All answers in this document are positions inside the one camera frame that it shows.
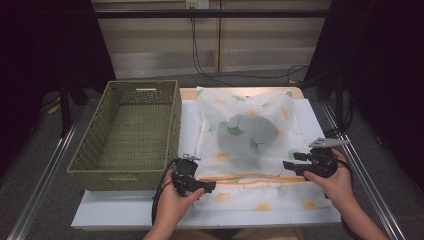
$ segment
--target black cable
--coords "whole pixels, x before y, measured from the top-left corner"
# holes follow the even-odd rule
[[[49,103],[53,102],[55,99],[52,99],[50,102],[47,102],[47,103],[43,104],[41,107],[46,106],[47,104],[49,104]],[[57,103],[55,103],[53,106],[49,106],[49,107],[46,107],[46,108],[40,109],[40,111],[38,111],[38,113],[39,113],[39,114],[43,114],[44,112],[47,112],[47,111],[49,111],[50,109],[52,109],[52,108],[55,108],[55,107],[59,106],[59,105],[60,105],[60,103],[61,103],[61,101],[58,101],[58,102],[57,102]]]
[[[353,120],[353,100],[352,100],[352,97],[350,97],[350,96],[349,96],[348,110],[345,113],[344,119],[345,119],[345,121],[343,121],[342,126],[324,131],[324,136],[326,138],[334,137],[339,133],[347,131],[347,129],[350,127],[352,120]]]
[[[303,81],[302,83],[300,83],[297,87],[300,90],[303,91],[303,90],[305,90],[305,89],[307,89],[309,87],[315,86],[317,84],[317,82],[319,80],[321,80],[321,78],[326,77],[329,73],[330,72],[328,70],[327,71],[322,71],[320,74],[318,74],[315,77],[311,77],[309,79],[305,79],[305,81]]]
[[[60,97],[60,95],[57,95],[56,97],[54,97],[54,98],[52,98],[52,99],[48,100],[47,102],[43,103],[43,104],[41,105],[41,107],[44,107],[44,106],[46,106],[46,105],[48,105],[48,104],[52,103],[53,101],[57,100],[59,97]]]
[[[170,181],[170,182],[166,183],[163,187],[159,188],[158,191],[155,194],[155,197],[153,198],[153,204],[152,204],[152,226],[153,226],[153,224],[155,224],[155,221],[156,221],[156,212],[157,212],[157,209],[158,209],[158,204],[159,204],[160,196],[162,195],[163,190],[168,185],[170,185],[173,182],[174,181]]]
[[[194,18],[191,18],[191,33],[192,33],[192,48],[193,48],[193,50],[192,50],[193,64],[194,64],[194,68],[196,69],[197,73],[199,73],[200,75],[202,75],[204,77],[209,78],[212,81],[219,82],[219,83],[225,84],[225,85],[230,86],[230,87],[235,87],[234,85],[232,85],[230,83],[227,83],[227,82],[224,82],[224,81],[221,81],[221,80],[218,80],[218,79],[214,79],[213,76],[207,75],[203,71],[202,67],[200,66],[199,55],[197,53],[196,22],[195,22]]]
[[[277,76],[256,76],[256,75],[239,75],[239,74],[218,74],[218,75],[209,75],[209,74],[206,74],[204,71],[203,71],[203,69],[202,69],[202,67],[201,67],[201,65],[200,65],[200,61],[199,61],[199,55],[198,55],[198,51],[197,51],[197,41],[196,41],[196,21],[195,21],[195,19],[194,18],[191,18],[191,30],[192,30],[192,41],[193,41],[193,64],[194,64],[194,68],[196,69],[196,71],[200,74],[200,75],[202,75],[202,76],[205,76],[205,77],[207,77],[207,78],[209,78],[209,79],[211,79],[211,80],[213,80],[213,81],[216,81],[216,82],[220,82],[220,83],[223,83],[223,84],[226,84],[226,85],[228,85],[228,86],[230,86],[230,87],[234,87],[234,85],[232,85],[232,84],[230,84],[230,83],[227,83],[227,82],[223,82],[223,81],[220,81],[220,80],[217,80],[217,79],[214,79],[214,78],[216,78],[216,77],[247,77],[247,78],[262,78],[262,79],[274,79],[274,78],[283,78],[283,77],[287,77],[287,78],[289,78],[290,77],[290,75],[291,74],[293,74],[293,73],[296,73],[296,72],[299,72],[299,71],[301,71],[301,70],[303,70],[304,68],[306,68],[306,67],[309,67],[308,65],[293,65],[293,66],[291,66],[288,70],[287,70],[287,73],[286,74],[283,74],[283,75],[277,75]],[[293,72],[290,72],[290,70],[292,69],[292,68],[295,68],[295,67],[300,67],[300,69],[297,69],[297,70],[295,70],[295,71],[293,71]]]
[[[153,204],[152,204],[152,225],[155,223],[156,220],[156,212],[157,212],[157,208],[158,208],[158,203],[159,203],[159,198],[160,195],[162,194],[163,189],[171,182],[167,183],[165,186],[162,187],[163,181],[165,180],[165,176],[166,173],[168,172],[169,168],[171,167],[172,164],[176,163],[178,161],[178,159],[173,159],[165,168],[162,177],[159,181],[159,185],[158,188],[156,189],[156,193],[155,196],[153,197]]]

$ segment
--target wicker basket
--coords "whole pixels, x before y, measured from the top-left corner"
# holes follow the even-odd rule
[[[86,189],[156,189],[178,157],[178,81],[111,81],[68,173]]]

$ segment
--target patterned cloth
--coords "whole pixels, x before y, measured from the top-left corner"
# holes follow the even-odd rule
[[[294,152],[308,152],[292,93],[240,96],[197,88],[202,125],[196,178],[217,181],[196,208],[210,210],[311,209],[329,206],[322,189],[283,168]]]

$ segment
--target table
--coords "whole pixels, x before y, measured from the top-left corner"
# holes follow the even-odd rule
[[[245,96],[290,89],[295,98],[299,127],[305,133],[305,142],[323,137],[314,112],[298,88],[222,88]],[[194,154],[196,138],[190,135],[189,120],[201,119],[193,110],[197,99],[196,89],[181,89],[183,113],[180,133],[179,156]],[[154,191],[86,191],[72,227],[84,230],[128,230],[151,227],[151,206]],[[178,228],[244,228],[263,226],[304,226],[340,222],[340,214],[334,207],[314,210],[274,211],[200,211],[190,208]]]

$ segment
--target metal frame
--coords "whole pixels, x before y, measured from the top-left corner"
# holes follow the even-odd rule
[[[40,209],[44,198],[46,197],[47,191],[51,185],[53,177],[62,161],[63,155],[68,149],[69,143],[71,142],[74,136],[77,124],[82,115],[83,108],[84,107],[80,107],[78,109],[75,121],[71,126],[70,130],[64,137],[60,138],[57,147],[52,157],[50,158],[50,161],[47,164],[43,175],[41,176],[40,181],[38,182],[24,210],[22,211],[21,215],[13,226],[13,229],[7,237],[7,240],[25,239],[26,235],[28,234],[32,222],[34,221],[35,216],[37,215],[37,212]]]
[[[336,114],[334,113],[330,104],[323,104],[324,112],[333,128],[338,127],[336,120]],[[337,137],[341,140],[349,140],[345,132],[339,133]],[[399,225],[396,222],[396,218],[393,215],[390,208],[387,206],[383,197],[380,195],[380,192],[377,190],[377,187],[374,185],[370,175],[368,174],[365,166],[363,165],[361,159],[356,153],[355,148],[352,144],[343,145],[343,149],[346,152],[347,157],[349,158],[349,163],[352,166],[352,169],[355,171],[355,174],[358,176],[361,185],[363,186],[365,192],[367,193],[368,198],[371,201],[371,204],[374,206],[381,222],[383,223],[386,232],[389,234],[390,239],[406,239],[400,229]]]
[[[98,10],[95,12],[55,12],[44,16],[71,18],[326,18],[329,10],[227,10],[227,9],[175,9],[175,10]]]

